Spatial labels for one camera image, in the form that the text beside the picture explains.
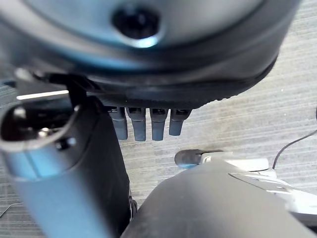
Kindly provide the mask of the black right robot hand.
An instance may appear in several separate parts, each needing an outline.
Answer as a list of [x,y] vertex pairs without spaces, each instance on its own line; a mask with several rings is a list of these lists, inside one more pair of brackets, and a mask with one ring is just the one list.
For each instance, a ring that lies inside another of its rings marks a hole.
[[264,79],[298,0],[3,0],[9,177],[49,238],[119,237],[136,211],[119,140],[178,136],[191,111]]

